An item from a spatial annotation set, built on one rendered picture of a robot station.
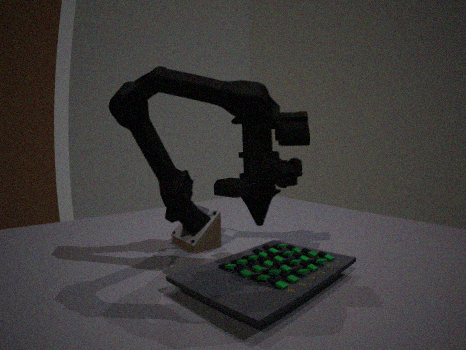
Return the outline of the dark grey switch panel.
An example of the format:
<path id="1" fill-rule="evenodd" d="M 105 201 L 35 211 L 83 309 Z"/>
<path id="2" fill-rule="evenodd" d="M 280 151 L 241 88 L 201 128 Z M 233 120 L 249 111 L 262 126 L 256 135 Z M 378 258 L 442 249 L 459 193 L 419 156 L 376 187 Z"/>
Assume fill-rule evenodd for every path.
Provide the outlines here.
<path id="1" fill-rule="evenodd" d="M 166 276 L 166 281 L 256 326 L 289 309 L 356 257 L 276 240 Z"/>

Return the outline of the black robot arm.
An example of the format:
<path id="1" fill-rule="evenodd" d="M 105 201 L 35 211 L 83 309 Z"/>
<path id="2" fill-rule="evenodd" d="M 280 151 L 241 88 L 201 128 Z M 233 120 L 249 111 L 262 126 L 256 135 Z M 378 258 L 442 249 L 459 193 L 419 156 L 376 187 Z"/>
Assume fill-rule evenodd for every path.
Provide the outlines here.
<path id="1" fill-rule="evenodd" d="M 265 85 L 259 82 L 225 82 L 158 66 L 136 81 L 124 83 L 110 100 L 109 111 L 121 126 L 131 131 L 155 173 L 167 207 L 165 219 L 179 221 L 192 236 L 211 218 L 191 201 L 193 180 L 188 170 L 174 166 L 150 121 L 148 99 L 160 92 L 227 110 L 236 116 L 232 124 L 242 124 L 243 147 L 272 146 L 271 129 L 275 129 L 275 141 L 280 146 L 310 145 L 307 111 L 280 112 Z M 287 161 L 279 159 L 278 151 L 270 158 L 267 152 L 262 153 L 256 179 L 266 177 L 280 188 L 295 186 L 302 176 L 302 162 L 298 158 Z"/>

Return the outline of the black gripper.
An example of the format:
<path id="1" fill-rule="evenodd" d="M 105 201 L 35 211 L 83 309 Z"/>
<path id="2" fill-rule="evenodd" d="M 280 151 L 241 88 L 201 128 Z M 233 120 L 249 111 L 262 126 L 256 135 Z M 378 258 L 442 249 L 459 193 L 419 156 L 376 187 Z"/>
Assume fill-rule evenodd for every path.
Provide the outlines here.
<path id="1" fill-rule="evenodd" d="M 214 184 L 214 195 L 241 197 L 259 226 L 263 225 L 272 199 L 281 191 L 266 177 L 263 180 L 256 179 L 260 157 L 266 152 L 268 158 L 273 157 L 272 146 L 243 147 L 239 158 L 243 158 L 244 173 L 240 173 L 239 178 L 218 179 Z"/>

